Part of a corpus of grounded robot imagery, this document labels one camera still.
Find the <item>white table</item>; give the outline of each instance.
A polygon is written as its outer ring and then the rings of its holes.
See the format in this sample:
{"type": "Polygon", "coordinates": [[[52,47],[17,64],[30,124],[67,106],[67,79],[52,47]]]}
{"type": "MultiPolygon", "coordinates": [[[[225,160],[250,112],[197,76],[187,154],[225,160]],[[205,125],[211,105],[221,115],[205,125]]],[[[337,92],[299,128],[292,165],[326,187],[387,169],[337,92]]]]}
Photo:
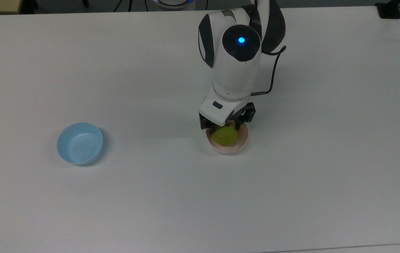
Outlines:
{"type": "Polygon", "coordinates": [[[302,250],[290,253],[400,253],[400,245],[302,250]]]}
{"type": "Polygon", "coordinates": [[[0,16],[0,252],[400,243],[400,20],[284,9],[274,90],[252,99],[249,141],[224,156],[198,122],[205,13],[0,16]],[[105,134],[90,167],[58,156],[75,122],[105,134]]]}

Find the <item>floor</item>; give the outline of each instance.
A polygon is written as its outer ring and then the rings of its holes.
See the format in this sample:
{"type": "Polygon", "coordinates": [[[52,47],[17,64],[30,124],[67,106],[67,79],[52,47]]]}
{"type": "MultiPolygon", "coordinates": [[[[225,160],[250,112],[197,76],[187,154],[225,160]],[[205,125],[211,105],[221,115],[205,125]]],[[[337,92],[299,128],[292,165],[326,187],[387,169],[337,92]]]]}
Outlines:
{"type": "MultiPolygon", "coordinates": [[[[117,12],[128,11],[130,0],[89,0],[89,7],[84,7],[81,0],[37,0],[39,8],[35,11],[41,13],[84,13],[84,12],[113,12],[118,6],[117,12]]],[[[150,11],[155,6],[147,0],[150,11]]],[[[277,0],[281,8],[298,7],[331,7],[331,6],[373,6],[376,2],[388,0],[277,0]]],[[[228,9],[246,5],[250,0],[209,0],[208,9],[228,9]]],[[[206,0],[197,0],[196,9],[204,10],[206,0]]],[[[134,0],[131,11],[146,11],[144,0],[134,0]]]]}

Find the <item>black cable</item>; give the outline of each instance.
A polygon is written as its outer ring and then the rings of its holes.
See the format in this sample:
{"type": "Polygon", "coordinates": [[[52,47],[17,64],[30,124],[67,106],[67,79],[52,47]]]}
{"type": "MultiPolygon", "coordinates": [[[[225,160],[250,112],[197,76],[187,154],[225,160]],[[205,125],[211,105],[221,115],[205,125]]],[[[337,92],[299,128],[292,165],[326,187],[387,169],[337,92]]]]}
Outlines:
{"type": "Polygon", "coordinates": [[[131,12],[132,5],[133,5],[133,0],[130,0],[130,4],[128,5],[128,12],[131,12]]]}
{"type": "Polygon", "coordinates": [[[120,0],[119,2],[118,2],[118,5],[116,6],[116,8],[114,9],[114,11],[113,12],[115,12],[116,10],[117,10],[117,8],[119,7],[119,5],[122,3],[122,0],[120,0]]]}
{"type": "Polygon", "coordinates": [[[265,53],[265,54],[267,54],[269,56],[276,56],[275,64],[273,65],[272,81],[270,82],[270,88],[269,88],[268,91],[253,92],[253,93],[251,93],[251,96],[265,95],[265,94],[268,94],[268,93],[270,93],[272,91],[273,79],[275,77],[276,64],[278,63],[278,59],[280,58],[281,53],[283,53],[285,51],[285,49],[286,49],[286,46],[283,46],[279,52],[276,52],[276,53],[265,53]]]}

